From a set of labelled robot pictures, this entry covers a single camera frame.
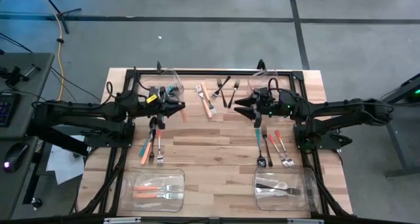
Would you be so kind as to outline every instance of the concrete floor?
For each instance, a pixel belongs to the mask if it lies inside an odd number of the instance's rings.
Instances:
[[[55,1],[62,11],[81,7],[80,14],[85,15],[292,17],[289,0]],[[417,0],[297,0],[297,6],[301,18],[420,18]],[[1,0],[0,11],[49,13],[42,0]],[[64,35],[62,50],[65,75],[98,97],[109,67],[154,67],[157,60],[170,67],[254,68],[263,58],[269,68],[302,68],[293,23],[68,25],[71,34]],[[330,101],[379,98],[419,73],[418,25],[303,24],[302,29],[310,69],[322,71]],[[0,20],[0,32],[33,51],[56,52],[56,22]],[[21,51],[2,39],[0,48]],[[43,97],[54,99],[58,90],[57,80],[50,77]],[[71,98],[66,93],[64,99]],[[77,99],[93,101],[83,93]],[[354,139],[342,154],[354,213],[360,217],[419,222],[420,175],[391,180],[384,177],[386,171],[400,167],[386,129],[363,125],[345,129],[343,134]],[[65,214],[69,210],[49,213]],[[37,214],[26,212],[24,216],[31,215]]]

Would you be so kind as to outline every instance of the black-handled utensil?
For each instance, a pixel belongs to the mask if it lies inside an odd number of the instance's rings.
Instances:
[[[232,97],[230,98],[228,108],[230,108],[232,106],[232,100],[234,99],[234,95],[235,95],[236,90],[238,90],[238,88],[239,88],[239,82],[240,81],[238,79],[235,81],[234,93],[232,93]]]
[[[219,87],[219,89],[220,89],[221,87],[223,87],[223,84],[222,84],[222,80],[221,80],[221,79],[217,79],[217,87]],[[226,100],[224,99],[223,90],[220,90],[220,93],[222,94],[223,106],[224,106],[225,108],[227,108],[227,107],[228,107],[228,104],[226,103]]]
[[[255,188],[282,190],[282,191],[287,192],[288,194],[302,195],[302,191],[300,189],[296,189],[296,188],[281,189],[281,188],[274,188],[274,187],[270,187],[268,185],[263,185],[263,184],[259,184],[259,183],[255,184]]]
[[[230,76],[226,77],[225,81],[223,82],[223,84],[221,86],[217,85],[217,87],[219,87],[219,89],[217,89],[213,95],[211,95],[212,98],[217,98],[217,96],[219,95],[220,91],[222,90],[223,86],[230,80]]]
[[[265,142],[265,149],[267,149],[267,156],[268,156],[268,166],[273,167],[273,161],[271,160],[270,151],[268,150],[268,143],[267,143],[267,126],[262,126],[262,138]]]

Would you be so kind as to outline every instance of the clear plastic bin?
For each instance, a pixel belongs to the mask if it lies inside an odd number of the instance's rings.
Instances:
[[[272,187],[277,189],[257,188]],[[293,188],[294,194],[284,189]],[[318,209],[319,194],[312,170],[259,168],[255,171],[254,193],[261,210],[315,211]]]
[[[124,172],[120,208],[124,211],[177,212],[184,203],[184,172],[181,169],[129,168]],[[177,190],[164,190],[167,185]],[[172,199],[160,197],[170,195]]]

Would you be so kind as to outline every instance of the wooden tabletop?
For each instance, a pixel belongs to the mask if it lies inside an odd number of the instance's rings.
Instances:
[[[123,88],[125,68],[110,68],[107,81],[114,85],[114,94]],[[310,102],[326,101],[326,94],[320,71],[306,70],[304,81]],[[161,169],[178,168],[185,173],[184,205],[177,213],[171,212],[128,212],[121,208],[118,215],[133,216],[181,216],[181,217],[310,217],[308,211],[262,211],[255,204],[253,196],[254,172],[257,169],[256,160],[259,155],[255,138],[253,122],[231,109],[223,107],[219,96],[212,104],[217,114],[207,119],[200,98],[196,93],[196,85],[204,82],[209,94],[217,89],[216,79],[222,76],[180,76],[184,85],[182,100],[186,103],[184,109],[188,122],[183,122],[180,113],[165,119],[166,129],[162,133],[164,166]],[[224,87],[224,96],[228,101],[232,95],[235,79],[241,79],[240,88],[235,99],[247,97],[250,90],[247,76],[232,76]],[[278,77],[280,87],[289,88],[287,78]],[[170,81],[156,80],[156,76],[142,76],[144,84],[167,86]],[[108,97],[104,90],[102,100]],[[274,136],[274,130],[282,133],[286,149],[302,169],[300,152],[296,148],[293,136],[294,121],[289,118],[263,117],[268,134]],[[133,147],[129,149],[125,169],[153,168],[159,169],[156,163],[140,165],[138,156],[149,132],[149,119],[137,118]],[[269,146],[275,168],[285,169],[275,148]],[[84,208],[93,198],[104,182],[106,166],[110,149],[99,148],[89,156],[85,173],[80,185],[77,200],[78,208]],[[324,183],[331,194],[347,212],[351,213],[345,176],[338,156],[329,150],[319,151]],[[114,190],[111,188],[108,196],[110,206]]]

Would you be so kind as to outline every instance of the cable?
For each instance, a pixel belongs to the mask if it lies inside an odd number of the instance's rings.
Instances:
[[[58,61],[58,65],[60,66],[60,70],[61,70],[61,88],[60,88],[60,94],[58,96],[58,101],[61,101],[61,96],[63,94],[63,88],[64,88],[64,70],[63,70],[63,65],[61,64],[61,44],[64,41],[63,41],[63,37],[62,37],[61,23],[58,20],[57,14],[55,13],[55,11],[54,11],[53,7],[51,6],[51,4],[47,0],[44,0],[44,2],[50,8],[52,14],[54,15],[55,19],[57,20],[58,30],[59,30],[59,34],[60,34],[59,37],[58,37],[58,39],[57,39],[57,42],[58,42],[57,61]]]
[[[30,53],[32,53],[33,51],[31,51],[31,50],[29,50],[27,47],[25,47],[25,46],[23,46],[22,44],[20,44],[20,43],[18,43],[18,42],[15,42],[15,41],[11,41],[11,40],[9,40],[9,39],[7,39],[6,37],[0,37],[1,39],[4,39],[4,40],[6,40],[6,41],[8,41],[9,43],[12,43],[13,45],[16,45],[16,46],[18,46],[18,47],[21,47],[21,48],[23,48],[23,49],[25,49],[25,50],[27,50],[28,52],[30,52]]]
[[[53,76],[58,80],[58,82],[60,82],[60,84],[61,84],[61,81],[60,81],[60,79],[58,78],[58,76],[53,72],[53,71],[50,71],[52,74],[53,74]],[[77,102],[77,100],[74,98],[74,96],[73,96],[73,94],[72,94],[72,92],[70,92],[70,90],[68,90],[68,88],[66,87],[66,86],[64,86],[63,85],[63,87],[65,88],[65,90],[67,90],[67,92],[70,94],[70,96],[72,96],[72,98],[73,98],[73,100],[75,101],[75,102]]]
[[[0,91],[0,94],[2,94],[2,93],[3,93],[3,92],[5,92],[5,91],[8,91],[9,93],[15,93],[15,92],[18,92],[18,93],[23,93],[23,94],[27,94],[27,95],[33,95],[33,96],[35,96],[35,97],[37,97],[37,98],[40,98],[40,99],[42,99],[42,100],[46,101],[46,99],[44,99],[44,98],[43,98],[43,97],[41,97],[41,96],[36,95],[35,93],[30,93],[30,92],[26,92],[26,91],[17,90],[17,89],[4,89],[4,90]]]
[[[90,94],[92,97],[96,98],[98,101],[100,101],[100,99],[98,97],[96,97],[95,95],[93,95],[92,93],[82,89],[81,87],[77,86],[76,84],[72,83],[70,80],[66,79],[64,76],[62,76],[60,73],[58,73],[54,68],[51,68],[51,70],[53,70],[54,72],[56,72],[62,79],[66,80],[68,83],[70,83],[71,85],[73,85],[74,87],[82,90],[85,93]]]

